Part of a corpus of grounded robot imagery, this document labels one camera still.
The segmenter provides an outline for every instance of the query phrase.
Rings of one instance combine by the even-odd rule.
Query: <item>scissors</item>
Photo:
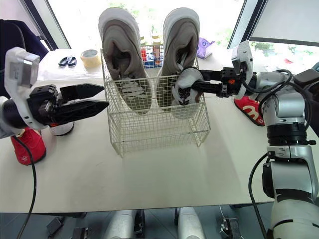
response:
[[[66,65],[75,66],[76,63],[77,63],[76,58],[73,55],[70,55],[70,56],[62,58],[59,62],[59,66],[66,66]]]

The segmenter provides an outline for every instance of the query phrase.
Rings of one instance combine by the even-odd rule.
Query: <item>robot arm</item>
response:
[[[233,53],[234,68],[201,70],[205,81],[195,82],[192,88],[219,97],[236,95],[240,99],[247,95],[260,101],[269,143],[268,159],[263,165],[263,189],[267,196],[275,199],[272,233],[268,237],[318,238],[319,208],[314,201],[319,186],[309,146],[316,142],[307,141],[305,96],[300,88],[318,82],[319,73],[310,69],[293,79],[284,74],[289,73],[286,70],[254,73],[248,41],[242,42]],[[221,83],[211,84],[210,80]]]
[[[104,90],[93,84],[63,87],[55,85],[34,88],[39,57],[15,47],[5,55],[4,86],[11,99],[0,97],[0,138],[31,127],[43,129],[95,116],[109,103],[87,100]]]

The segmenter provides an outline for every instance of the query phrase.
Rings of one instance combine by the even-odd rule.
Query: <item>white wire basket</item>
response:
[[[160,58],[154,57],[154,47],[160,48]],[[171,84],[167,82],[174,84],[178,78],[177,75],[156,76],[163,62],[162,56],[162,45],[142,46],[144,68],[149,77],[135,79],[135,81],[149,89],[150,99],[146,104],[143,101],[130,102],[123,99],[122,86],[129,80],[113,81],[101,50],[105,95],[106,100],[110,103],[107,107],[110,141],[121,157],[128,152],[159,147],[189,143],[196,143],[197,146],[200,146],[210,132],[204,95],[199,97],[199,103],[196,104],[159,106],[159,103],[171,102],[167,94],[160,92],[164,88],[171,88]]]

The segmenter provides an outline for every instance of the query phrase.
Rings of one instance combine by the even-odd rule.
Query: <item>bottle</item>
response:
[[[160,37],[157,33],[152,34],[152,44],[155,66],[160,66]]]
[[[144,36],[141,36],[141,55],[142,55],[142,60],[144,62],[146,62],[146,49],[145,49],[145,40],[144,40]]]

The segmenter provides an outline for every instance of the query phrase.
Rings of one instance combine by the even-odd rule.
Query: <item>floor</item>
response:
[[[258,205],[265,227],[270,226],[272,203]],[[244,239],[261,239],[262,235],[252,206],[231,208],[221,206],[227,218],[237,218],[241,236]],[[219,206],[195,207],[202,223],[207,239],[220,239],[220,225],[222,215]],[[84,218],[66,217],[64,226],[54,236],[54,239],[71,239],[75,227],[89,227],[89,239],[102,239],[113,212],[91,212]],[[0,214],[0,239],[15,239],[22,226],[26,214],[1,213]],[[47,239],[46,225],[55,216],[32,215],[26,226],[23,239]],[[177,227],[174,225],[174,209],[149,209],[145,210],[146,239],[176,239]]]

